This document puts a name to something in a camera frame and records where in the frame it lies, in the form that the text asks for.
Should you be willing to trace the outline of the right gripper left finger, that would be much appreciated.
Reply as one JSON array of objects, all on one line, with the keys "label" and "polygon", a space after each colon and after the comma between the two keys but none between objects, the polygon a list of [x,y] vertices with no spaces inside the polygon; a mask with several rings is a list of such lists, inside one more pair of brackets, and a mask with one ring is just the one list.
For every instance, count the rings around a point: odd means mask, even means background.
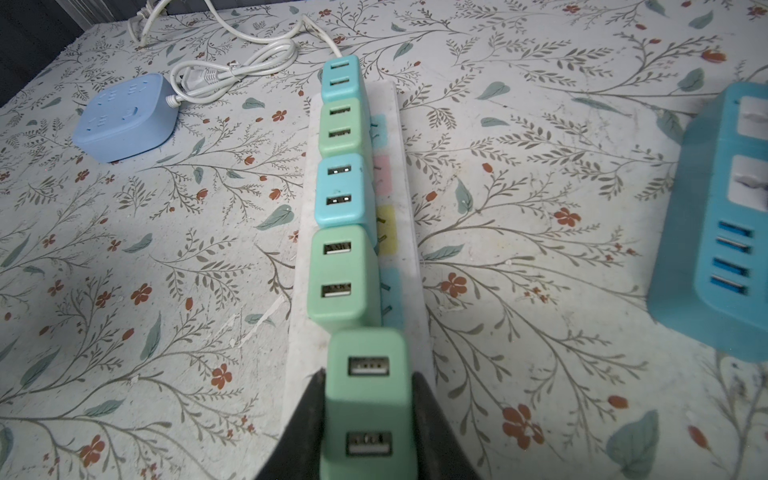
[{"label": "right gripper left finger", "polygon": [[256,480],[320,478],[326,372],[311,377],[291,419]]}]

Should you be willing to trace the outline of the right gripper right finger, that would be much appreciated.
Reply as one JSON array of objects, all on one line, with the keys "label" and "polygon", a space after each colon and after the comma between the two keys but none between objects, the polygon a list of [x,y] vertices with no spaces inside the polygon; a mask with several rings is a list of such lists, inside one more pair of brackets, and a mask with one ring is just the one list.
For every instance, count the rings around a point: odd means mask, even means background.
[{"label": "right gripper right finger", "polygon": [[418,478],[479,479],[426,378],[419,372],[412,375],[412,393]]}]

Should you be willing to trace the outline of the teal usb power strip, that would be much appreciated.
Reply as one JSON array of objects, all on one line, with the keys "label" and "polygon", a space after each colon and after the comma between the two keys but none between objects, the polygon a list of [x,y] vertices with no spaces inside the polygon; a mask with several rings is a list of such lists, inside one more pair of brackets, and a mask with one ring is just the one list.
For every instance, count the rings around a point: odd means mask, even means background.
[{"label": "teal usb power strip", "polygon": [[767,359],[767,88],[728,86],[685,130],[647,298],[653,319]]}]

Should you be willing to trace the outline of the white multicolour power strip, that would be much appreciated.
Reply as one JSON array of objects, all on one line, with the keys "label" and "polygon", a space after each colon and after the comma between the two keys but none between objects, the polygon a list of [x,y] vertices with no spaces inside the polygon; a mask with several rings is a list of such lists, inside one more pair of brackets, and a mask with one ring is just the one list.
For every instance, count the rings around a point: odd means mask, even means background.
[{"label": "white multicolour power strip", "polygon": [[[381,278],[382,323],[399,329],[410,348],[413,371],[434,383],[432,341],[428,327],[412,208],[411,188],[400,119],[397,89],[389,81],[366,86],[372,128],[374,191],[378,215],[378,258]],[[317,409],[302,396],[312,376],[327,364],[329,334],[312,322],[307,313],[312,237],[315,220],[316,182],[321,156],[319,120],[322,100],[312,99],[305,165],[304,193],[299,207],[300,240],[297,247],[293,311],[289,319],[288,358],[282,403],[281,428],[288,429],[294,416],[318,420]]]}]

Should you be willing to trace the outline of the green charger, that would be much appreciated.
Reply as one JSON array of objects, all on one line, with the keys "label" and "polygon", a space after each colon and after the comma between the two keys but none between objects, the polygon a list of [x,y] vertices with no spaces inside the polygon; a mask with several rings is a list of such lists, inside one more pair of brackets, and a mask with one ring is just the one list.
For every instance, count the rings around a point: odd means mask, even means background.
[{"label": "green charger", "polygon": [[318,230],[311,245],[308,317],[330,334],[382,325],[378,257],[365,229]]},{"label": "green charger", "polygon": [[370,120],[357,98],[322,106],[318,148],[323,159],[355,153],[372,160]]}]

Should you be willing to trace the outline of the blue square socket cube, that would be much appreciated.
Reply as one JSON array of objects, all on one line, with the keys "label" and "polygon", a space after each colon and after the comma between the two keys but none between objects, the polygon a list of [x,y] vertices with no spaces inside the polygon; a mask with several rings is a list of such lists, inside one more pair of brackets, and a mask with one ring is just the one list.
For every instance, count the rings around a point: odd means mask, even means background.
[{"label": "blue square socket cube", "polygon": [[173,92],[158,73],[101,91],[84,109],[72,135],[73,144],[100,163],[160,146],[173,133],[178,118],[179,110],[167,101]]}]

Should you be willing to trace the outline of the teal charger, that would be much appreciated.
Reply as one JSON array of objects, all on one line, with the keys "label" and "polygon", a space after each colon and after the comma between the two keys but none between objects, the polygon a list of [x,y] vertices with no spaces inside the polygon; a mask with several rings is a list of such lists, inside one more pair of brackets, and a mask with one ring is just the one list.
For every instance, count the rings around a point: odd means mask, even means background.
[{"label": "teal charger", "polygon": [[327,61],[322,70],[321,97],[324,103],[357,98],[368,106],[368,95],[359,58],[348,55]]},{"label": "teal charger", "polygon": [[319,163],[314,218],[323,228],[359,225],[377,248],[373,180],[362,155],[342,154]]},{"label": "teal charger", "polygon": [[409,346],[397,329],[334,333],[328,345],[322,479],[416,479]]}]

